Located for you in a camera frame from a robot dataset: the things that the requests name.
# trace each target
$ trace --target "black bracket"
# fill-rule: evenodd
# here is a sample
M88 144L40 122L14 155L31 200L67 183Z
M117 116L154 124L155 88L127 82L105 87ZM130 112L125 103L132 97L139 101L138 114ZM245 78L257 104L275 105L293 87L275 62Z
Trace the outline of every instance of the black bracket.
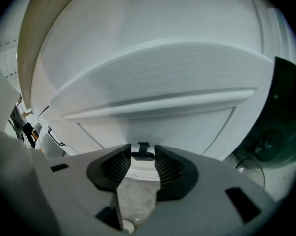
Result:
M139 142L139 152L132 152L131 156L137 161L153 161L154 154L148 152L150 144L148 142Z

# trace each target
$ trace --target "black handle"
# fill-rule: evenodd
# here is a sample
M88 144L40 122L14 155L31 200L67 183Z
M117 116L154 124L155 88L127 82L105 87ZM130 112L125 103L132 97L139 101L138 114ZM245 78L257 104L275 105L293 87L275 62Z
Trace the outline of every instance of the black handle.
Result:
M54 140L54 142L56 142L59 146L66 146L66 144L64 144L63 142L58 143L58 141L55 140L55 138L51 135L51 131L52 131L51 127L50 126L48 127L49 127L48 134Z

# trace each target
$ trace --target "person's arm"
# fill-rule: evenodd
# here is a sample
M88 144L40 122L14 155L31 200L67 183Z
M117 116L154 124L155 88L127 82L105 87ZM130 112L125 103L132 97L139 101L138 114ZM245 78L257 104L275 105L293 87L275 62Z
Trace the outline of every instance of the person's arm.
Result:
M30 115L30 114L32 114L32 111L30 111L30 112L28 112L28 113L23 113L22 116L23 116L23 117L26 117L26 116L28 116L28 115Z

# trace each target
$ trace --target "black pants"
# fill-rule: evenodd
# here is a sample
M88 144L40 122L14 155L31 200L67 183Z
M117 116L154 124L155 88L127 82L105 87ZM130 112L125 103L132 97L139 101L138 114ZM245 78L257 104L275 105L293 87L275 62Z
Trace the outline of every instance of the black pants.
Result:
M31 124L27 123L26 125L24 125L24 127L22 128L22 131L24 132L24 134L28 138L29 142L31 143L31 147L35 148L35 142L31 137L32 131L33 131L33 127L31 126Z

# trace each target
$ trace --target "black rectangular slot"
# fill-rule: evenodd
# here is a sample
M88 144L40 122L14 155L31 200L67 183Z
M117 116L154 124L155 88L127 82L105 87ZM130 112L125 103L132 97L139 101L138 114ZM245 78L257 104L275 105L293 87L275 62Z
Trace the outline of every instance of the black rectangular slot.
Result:
M63 169L66 169L68 168L69 166L65 163L62 163L62 164L58 164L58 165L55 165L55 166L51 166L51 170L53 172L56 172L56 171L61 171Z
M260 210L243 193L241 189L230 188L225 192L245 223L248 223L250 220L260 214Z

